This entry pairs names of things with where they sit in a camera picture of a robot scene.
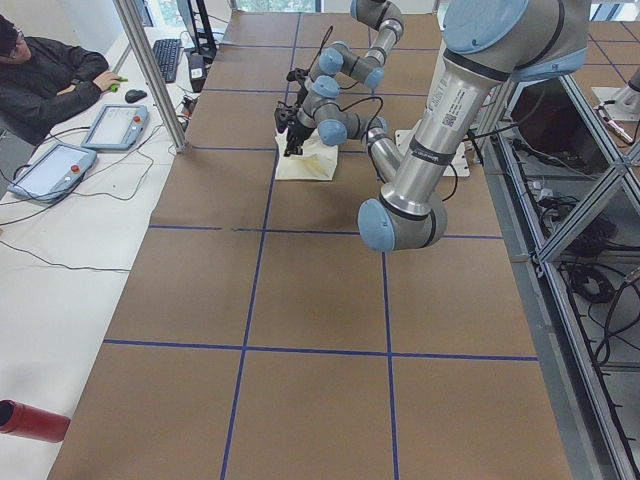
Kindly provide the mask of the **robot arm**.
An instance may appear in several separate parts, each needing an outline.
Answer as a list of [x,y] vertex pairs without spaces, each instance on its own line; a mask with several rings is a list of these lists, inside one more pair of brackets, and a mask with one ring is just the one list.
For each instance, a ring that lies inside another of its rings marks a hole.
[[587,53],[590,5],[586,1],[453,1],[444,18],[444,71],[408,147],[400,151],[377,116],[338,105],[337,74],[370,88],[404,33],[400,9],[389,1],[355,1],[351,14],[373,28],[364,55],[331,44],[308,69],[289,73],[299,84],[296,102],[276,109],[276,128],[287,137],[286,155],[302,153],[317,134],[328,146],[363,143],[383,184],[358,213],[359,233],[372,250],[419,249],[437,242],[447,226],[436,186],[487,94],[506,81],[546,80],[578,70]]
[[303,104],[312,84],[322,75],[334,78],[342,74],[354,84],[370,90],[376,90],[382,82],[388,57],[404,34],[403,14],[392,1],[359,0],[351,2],[350,15],[375,35],[366,49],[351,48],[346,41],[334,41],[327,45],[332,31],[329,28],[310,66],[296,68],[287,75],[288,82],[297,82],[299,85],[294,103],[296,107]]

